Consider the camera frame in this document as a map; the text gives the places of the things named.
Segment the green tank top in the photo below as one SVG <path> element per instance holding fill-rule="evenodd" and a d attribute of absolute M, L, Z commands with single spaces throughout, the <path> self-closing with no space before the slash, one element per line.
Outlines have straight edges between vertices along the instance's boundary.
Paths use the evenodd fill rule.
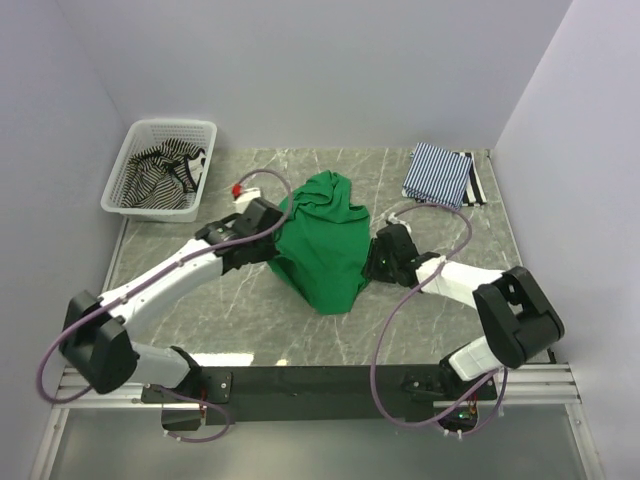
<path fill-rule="evenodd" d="M 370 214 L 351 202 L 351 181 L 325 170 L 293 191 L 292 211 L 275 236 L 270 270 L 321 315 L 351 311 L 369 281 Z"/>

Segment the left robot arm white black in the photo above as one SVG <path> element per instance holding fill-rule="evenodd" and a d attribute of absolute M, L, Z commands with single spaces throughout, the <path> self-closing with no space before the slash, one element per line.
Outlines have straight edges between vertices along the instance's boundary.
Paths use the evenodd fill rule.
<path fill-rule="evenodd" d="M 201 395 L 202 368 L 187 351 L 135 338 L 202 284 L 274 258 L 274 232 L 284 219 L 278 206 L 254 198 L 242 212 L 206 224 L 175 254 L 129 283 L 98 297 L 81 292 L 69 303 L 65 327 L 71 333 L 60 353 L 98 394 L 139 381 L 164 387 L 179 402 Z"/>

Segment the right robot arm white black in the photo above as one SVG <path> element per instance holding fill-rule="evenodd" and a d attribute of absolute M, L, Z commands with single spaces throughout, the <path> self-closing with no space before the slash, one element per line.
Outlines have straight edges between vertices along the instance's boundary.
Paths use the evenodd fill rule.
<path fill-rule="evenodd" d="M 411 393 L 460 399 L 474 381 L 500 367 L 517 369 L 565 334 L 561 321 L 532 273 L 522 266 L 506 271 L 420 254 L 408 228 L 388 224 L 371 240 L 363 276 L 374 281 L 420 286 L 476 310 L 483 335 L 445 356 L 425 378 L 405 381 Z"/>

